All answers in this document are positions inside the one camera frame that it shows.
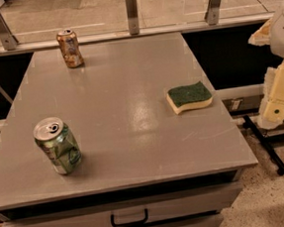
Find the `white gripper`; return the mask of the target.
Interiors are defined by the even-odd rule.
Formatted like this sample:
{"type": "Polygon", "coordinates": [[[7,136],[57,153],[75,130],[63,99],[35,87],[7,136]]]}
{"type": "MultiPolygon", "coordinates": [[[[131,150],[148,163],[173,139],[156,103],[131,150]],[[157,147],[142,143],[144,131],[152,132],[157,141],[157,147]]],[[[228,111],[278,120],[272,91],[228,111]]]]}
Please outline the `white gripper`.
{"type": "MultiPolygon", "coordinates": [[[[284,58],[284,2],[268,20],[248,39],[250,45],[263,47],[284,58]]],[[[284,60],[276,68],[266,70],[263,99],[259,106],[257,123],[262,129],[274,129],[284,122],[284,60]]]]}

